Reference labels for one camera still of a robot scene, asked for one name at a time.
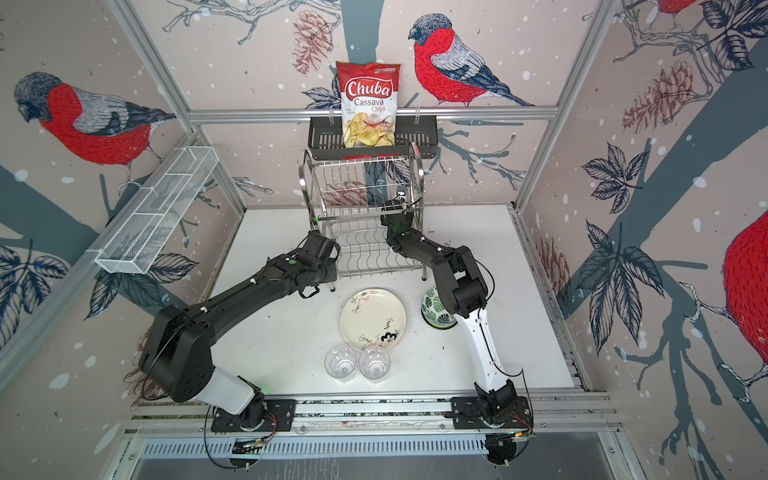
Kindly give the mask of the silver two-tier dish rack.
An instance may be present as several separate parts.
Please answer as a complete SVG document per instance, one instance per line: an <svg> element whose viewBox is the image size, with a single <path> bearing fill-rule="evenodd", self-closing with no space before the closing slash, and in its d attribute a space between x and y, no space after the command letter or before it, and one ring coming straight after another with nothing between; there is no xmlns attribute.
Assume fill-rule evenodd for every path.
<svg viewBox="0 0 768 480"><path fill-rule="evenodd" d="M406 156L316 160L309 150L299 163L299 185L310 226L340 246L338 276L359 277L419 270L420 262L395 253L386 242L380 217L387 200L422 197L414 223L423 228L424 169L415 144Z"/></svg>

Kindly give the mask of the green leaf pattern bowl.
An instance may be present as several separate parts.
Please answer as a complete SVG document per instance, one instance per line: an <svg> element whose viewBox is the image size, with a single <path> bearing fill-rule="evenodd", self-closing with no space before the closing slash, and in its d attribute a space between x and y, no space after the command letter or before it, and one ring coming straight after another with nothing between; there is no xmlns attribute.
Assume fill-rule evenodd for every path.
<svg viewBox="0 0 768 480"><path fill-rule="evenodd" d="M435 287L429 289L422 297L420 312L423 320L429 319L441 323L457 321L443 306Z"/></svg>

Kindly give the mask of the white floral plate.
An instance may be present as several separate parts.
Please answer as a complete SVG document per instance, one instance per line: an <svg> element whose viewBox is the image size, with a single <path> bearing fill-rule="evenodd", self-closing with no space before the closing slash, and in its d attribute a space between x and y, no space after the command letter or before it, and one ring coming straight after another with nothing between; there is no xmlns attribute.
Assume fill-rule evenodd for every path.
<svg viewBox="0 0 768 480"><path fill-rule="evenodd" d="M406 325L407 312L402 301L380 288L355 293L340 314L343 340L360 352L372 345L391 348L402 338Z"/></svg>

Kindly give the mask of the clear drinking glass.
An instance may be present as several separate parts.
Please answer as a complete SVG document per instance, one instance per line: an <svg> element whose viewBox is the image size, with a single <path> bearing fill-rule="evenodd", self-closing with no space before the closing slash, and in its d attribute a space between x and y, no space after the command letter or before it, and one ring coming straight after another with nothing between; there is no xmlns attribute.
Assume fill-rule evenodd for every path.
<svg viewBox="0 0 768 480"><path fill-rule="evenodd" d="M367 346L360 356L359 370L368 380L380 382L385 379L391 367L387 350L380 345Z"/></svg>
<svg viewBox="0 0 768 480"><path fill-rule="evenodd" d="M325 356L325 371L335 380L348 382L354 378L358 368L358 359L358 352L348 344L336 345Z"/></svg>

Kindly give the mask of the blue floral white bowl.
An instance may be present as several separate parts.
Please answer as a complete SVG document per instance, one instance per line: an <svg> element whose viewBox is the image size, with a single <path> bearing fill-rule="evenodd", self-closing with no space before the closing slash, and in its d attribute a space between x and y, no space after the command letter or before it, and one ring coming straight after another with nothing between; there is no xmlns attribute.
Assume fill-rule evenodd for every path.
<svg viewBox="0 0 768 480"><path fill-rule="evenodd" d="M449 321L447 323L441 323L441 322L436 322L436 321L432 321L432 320L429 320L429 319L425 319L424 322L428 326L430 326L432 328L435 328L437 330L450 330L450 329L452 329L452 328L454 328L454 327L456 327L458 325L458 322L455 321L455 320Z"/></svg>

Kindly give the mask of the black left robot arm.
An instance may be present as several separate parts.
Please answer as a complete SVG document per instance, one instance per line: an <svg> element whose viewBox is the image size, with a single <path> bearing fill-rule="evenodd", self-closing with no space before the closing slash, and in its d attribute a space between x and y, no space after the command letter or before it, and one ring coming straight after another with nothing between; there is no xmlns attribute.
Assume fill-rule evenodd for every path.
<svg viewBox="0 0 768 480"><path fill-rule="evenodd" d="M337 280L338 243L310 231L299 246L269 259L255 274L203 302L169 305L155 317L139 367L177 403L213 407L232 427L254 431L269 414L261 389L214 365L212 347L263 307L298 293L308 299Z"/></svg>

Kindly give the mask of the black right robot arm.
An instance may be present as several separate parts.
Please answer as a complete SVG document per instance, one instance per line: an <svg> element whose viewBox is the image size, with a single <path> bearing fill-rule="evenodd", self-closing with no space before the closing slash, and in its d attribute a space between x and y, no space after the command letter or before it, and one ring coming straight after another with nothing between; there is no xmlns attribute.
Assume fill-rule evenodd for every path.
<svg viewBox="0 0 768 480"><path fill-rule="evenodd" d="M389 200L380 217L386 242L397 254L431 270L436 292L444 307L457 318L472 358L478 413L474 418L491 428L533 431L528 399L517 393L514 375L503 371L488 321L492 293L466 246L439 244L415 227L415 208L403 200Z"/></svg>

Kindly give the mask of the Chuba cassava chips bag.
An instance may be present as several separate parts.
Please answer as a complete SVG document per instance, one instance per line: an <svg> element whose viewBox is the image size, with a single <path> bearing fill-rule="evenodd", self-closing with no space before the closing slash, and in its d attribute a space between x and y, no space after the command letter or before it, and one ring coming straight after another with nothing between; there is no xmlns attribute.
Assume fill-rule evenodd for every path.
<svg viewBox="0 0 768 480"><path fill-rule="evenodd" d="M399 92L399 64L337 62L345 148L391 147Z"/></svg>

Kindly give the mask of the black wall basket shelf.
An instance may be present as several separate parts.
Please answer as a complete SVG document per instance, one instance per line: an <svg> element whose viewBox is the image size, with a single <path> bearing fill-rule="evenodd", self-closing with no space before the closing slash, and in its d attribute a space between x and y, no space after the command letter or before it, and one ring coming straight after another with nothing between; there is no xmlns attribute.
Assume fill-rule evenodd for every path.
<svg viewBox="0 0 768 480"><path fill-rule="evenodd" d="M309 125L307 149L316 160L332 161L352 157L406 156L412 144L422 158L433 158L438 147L435 116L398 116L394 146L346 148L341 117L315 117Z"/></svg>

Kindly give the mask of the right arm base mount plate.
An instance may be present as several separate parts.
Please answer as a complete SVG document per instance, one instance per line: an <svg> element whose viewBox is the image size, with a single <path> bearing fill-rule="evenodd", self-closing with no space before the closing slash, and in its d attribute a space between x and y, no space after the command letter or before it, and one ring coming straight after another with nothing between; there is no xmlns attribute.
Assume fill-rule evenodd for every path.
<svg viewBox="0 0 768 480"><path fill-rule="evenodd" d="M458 430L532 430L533 411L526 397L504 403L500 408L481 406L477 397L453 397L444 414Z"/></svg>

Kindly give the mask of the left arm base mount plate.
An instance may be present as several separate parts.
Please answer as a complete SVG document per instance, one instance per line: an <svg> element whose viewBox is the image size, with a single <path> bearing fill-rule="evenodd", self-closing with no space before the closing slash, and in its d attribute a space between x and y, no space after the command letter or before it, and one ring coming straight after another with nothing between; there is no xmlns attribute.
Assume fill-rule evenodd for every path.
<svg viewBox="0 0 768 480"><path fill-rule="evenodd" d="M296 406L294 399L266 399L249 405L239 415L215 408L211 431L238 434L288 432L292 428Z"/></svg>

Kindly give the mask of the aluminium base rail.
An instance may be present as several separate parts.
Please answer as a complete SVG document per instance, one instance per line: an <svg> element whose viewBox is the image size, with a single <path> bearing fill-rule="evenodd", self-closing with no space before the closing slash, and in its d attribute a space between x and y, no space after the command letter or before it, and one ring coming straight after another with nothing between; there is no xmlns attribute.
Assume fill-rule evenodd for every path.
<svg viewBox="0 0 768 480"><path fill-rule="evenodd" d="M270 399L271 415L243 431L202 405L140 408L123 435L133 456L245 465L257 460L373 455L482 454L547 433L614 435L622 425L604 394L543 390L502 425L479 417L470 398L445 395Z"/></svg>

